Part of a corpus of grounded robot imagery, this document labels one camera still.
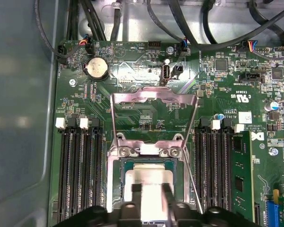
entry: black cable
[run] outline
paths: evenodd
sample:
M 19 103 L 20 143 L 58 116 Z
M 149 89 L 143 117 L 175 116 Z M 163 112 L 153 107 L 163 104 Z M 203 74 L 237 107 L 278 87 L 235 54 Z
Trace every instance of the black cable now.
M 113 26 L 112 34 L 110 35 L 110 41 L 117 40 L 120 24 L 121 24 L 121 10 L 115 9 L 114 26 Z
M 169 7 L 171 9 L 171 12 L 176 20 L 176 23 L 180 27 L 181 31 L 185 35 L 185 37 L 189 40 L 189 42 L 192 44 L 192 46 L 196 47 L 197 49 L 201 51 L 213 51 L 213 50 L 219 50 L 228 46 L 232 46 L 235 44 L 238 44 L 244 40 L 251 39 L 252 37 L 258 35 L 259 33 L 263 32 L 265 29 L 267 29 L 269 26 L 277 22 L 278 20 L 282 19 L 284 17 L 284 10 L 279 13 L 278 15 L 274 16 L 272 19 L 267 21 L 265 24 L 261 25 L 260 27 L 256 28 L 255 30 L 240 36 L 236 39 L 220 43 L 220 44 L 198 44 L 196 39 L 194 38 L 193 34 L 191 33 L 189 26 L 184 18 L 183 12 L 181 10 L 181 7 L 179 5 L 179 2 L 177 0 L 168 0 Z
M 175 40 L 182 42 L 183 39 L 181 39 L 180 37 L 176 36 L 174 33 L 172 33 L 171 31 L 169 31 L 157 18 L 157 16 L 155 15 L 155 13 L 153 12 L 152 8 L 151 8 L 151 0 L 146 0 L 146 7 L 147 7 L 147 11 L 151 17 L 151 19 L 153 20 L 153 22 L 161 29 L 163 30 L 166 34 L 168 34 L 170 37 L 174 38 Z
M 211 44 L 217 44 L 217 41 L 214 39 L 213 34 L 211 33 L 211 31 L 209 29 L 208 13 L 209 13 L 209 9 L 207 9 L 203 12 L 203 29 L 204 29 L 204 32 L 205 32 L 205 35 L 206 35 L 208 41 Z
M 93 21 L 95 22 L 95 25 L 96 25 L 97 30 L 99 32 L 100 40 L 106 41 L 106 37 L 105 37 L 105 34 L 104 34 L 103 27 L 101 26 L 100 19 L 98 17 L 98 14 L 97 14 L 93 4 L 91 3 L 90 0 L 85 0 L 85 4 L 89 8 L 90 15 L 91 15 Z
M 97 28 L 96 28 L 96 25 L 94 24 L 93 19 L 91 18 L 91 15 L 89 14 L 89 9 L 85 5 L 85 1 L 84 0 L 80 0 L 80 3 L 81 3 L 81 6 L 82 6 L 82 8 L 84 10 L 86 19 L 87 19 L 87 21 L 89 23 L 89 27 L 90 27 L 91 32 L 93 34 L 94 40 L 96 40 L 96 41 L 100 40 L 99 35 L 98 35 L 98 31 L 97 31 Z
M 80 48 L 79 45 L 75 46 L 70 52 L 68 52 L 67 54 L 60 54 L 57 50 L 55 50 L 52 45 L 49 43 L 46 34 L 44 32 L 42 23 L 41 23 L 41 19 L 40 19 L 40 0 L 35 0 L 35 17 L 36 17 L 36 22 L 37 22 L 37 27 L 38 30 L 40 32 L 40 36 L 41 38 L 44 40 L 44 43 L 46 45 L 46 47 L 48 49 L 51 50 L 51 52 L 53 52 L 56 56 L 60 57 L 60 58 L 69 58 L 71 57 L 75 52 L 78 51 L 78 49 Z
M 254 0 L 249 0 L 248 3 L 249 12 L 252 18 L 260 25 L 265 24 L 268 20 L 259 12 Z M 269 30 L 273 31 L 280 39 L 282 45 L 284 45 L 284 31 L 278 25 L 271 25 L 268 27 Z
M 71 40 L 71 29 L 72 29 L 72 7 L 73 7 L 73 0 L 70 0 L 70 4 L 68 6 L 68 15 L 67 15 L 67 28 L 66 28 L 66 39 Z
M 78 15 L 79 13 L 79 1 L 73 0 L 72 6 L 72 20 L 71 20 L 71 30 L 72 30 L 72 39 L 78 40 Z

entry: gray metal panel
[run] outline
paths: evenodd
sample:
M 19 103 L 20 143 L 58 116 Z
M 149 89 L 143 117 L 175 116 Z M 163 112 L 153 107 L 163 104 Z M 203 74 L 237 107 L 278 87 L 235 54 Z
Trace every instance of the gray metal panel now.
M 52 40 L 58 2 L 41 2 Z M 0 227 L 45 227 L 47 222 L 55 69 L 33 10 L 33 0 L 0 0 Z

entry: screw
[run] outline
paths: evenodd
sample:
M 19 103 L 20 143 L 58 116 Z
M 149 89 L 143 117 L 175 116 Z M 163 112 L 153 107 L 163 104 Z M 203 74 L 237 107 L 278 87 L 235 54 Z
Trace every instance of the screw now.
M 174 54 L 174 52 L 175 52 L 175 49 L 172 46 L 169 46 L 168 48 L 166 48 L 167 54 L 172 55 L 172 54 Z
M 69 84 L 71 87 L 75 87 L 77 85 L 77 81 L 75 79 L 70 79 Z
M 276 156 L 277 154 L 279 154 L 279 151 L 278 151 L 277 148 L 271 148 L 271 149 L 269 149 L 269 154 L 271 156 Z
M 211 209 L 209 209 L 209 211 L 210 211 L 211 213 L 213 213 L 213 214 L 218 214 L 218 213 L 220 213 L 220 211 L 219 211 L 218 209 L 216 209 L 216 208 L 211 208 Z
M 130 151 L 128 148 L 121 148 L 120 151 L 119 151 L 120 155 L 122 157 L 125 157 L 125 156 L 129 156 L 130 154 Z
M 171 151 L 170 151 L 170 155 L 172 156 L 172 157 L 178 157 L 179 156 L 179 154 L 180 154 L 180 152 L 179 152 L 179 150 L 178 149 L 172 149 Z

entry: ram slot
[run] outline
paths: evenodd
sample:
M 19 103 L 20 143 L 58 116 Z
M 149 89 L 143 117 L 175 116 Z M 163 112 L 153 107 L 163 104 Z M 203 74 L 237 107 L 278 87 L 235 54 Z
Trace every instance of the ram slot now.
M 102 183 L 102 136 L 100 128 L 95 127 L 93 130 L 94 151 L 93 151 L 93 194 L 92 205 L 101 206 L 101 183 Z
M 202 150 L 202 134 L 195 134 L 195 186 L 196 192 L 199 195 L 201 204 L 203 204 L 203 182 L 202 182 L 202 159 L 203 159 L 203 150 Z
M 61 135 L 61 154 L 60 154 L 60 171 L 59 171 L 59 189 L 58 189 L 58 222 L 65 220 L 66 212 L 66 183 L 67 169 L 69 163 L 68 154 L 69 135 L 63 133 Z
M 70 215 L 78 212 L 78 187 L 79 187 L 79 163 L 80 163 L 80 134 L 73 134 L 71 144 L 70 165 Z
M 82 148 L 82 160 L 81 160 L 81 210 L 85 210 L 90 207 L 89 199 L 91 194 L 91 134 L 82 134 L 83 146 Z
M 217 206 L 221 203 L 221 194 L 219 193 L 218 187 L 220 187 L 220 174 L 219 165 L 220 160 L 218 156 L 220 154 L 220 134 L 218 131 L 212 131 L 211 133 L 211 148 L 210 148 L 210 167 L 211 167 L 211 178 L 210 181 L 210 192 L 211 192 L 211 206 Z
M 222 208 L 231 211 L 231 134 L 224 130 L 221 136 L 221 194 Z

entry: microchip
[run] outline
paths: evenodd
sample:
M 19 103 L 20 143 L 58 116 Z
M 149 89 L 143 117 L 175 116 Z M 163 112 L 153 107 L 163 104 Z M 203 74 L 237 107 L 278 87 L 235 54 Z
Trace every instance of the microchip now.
M 203 90 L 197 90 L 196 95 L 198 97 L 203 97 L 204 96 L 204 91 Z
M 235 150 L 242 150 L 242 140 L 241 139 L 233 140 L 233 148 Z
M 270 112 L 270 113 L 268 114 L 268 118 L 269 118 L 271 121 L 279 120 L 279 119 L 280 119 L 280 113 L 279 113 L 279 112 Z
M 282 68 L 272 68 L 271 77 L 272 79 L 283 79 L 283 69 Z
M 267 131 L 273 131 L 273 125 L 272 124 L 267 124 Z
M 227 71 L 227 60 L 217 59 L 216 60 L 216 70 L 217 71 Z
M 235 188 L 240 192 L 243 192 L 243 183 L 244 183 L 244 181 L 241 178 L 236 177 Z

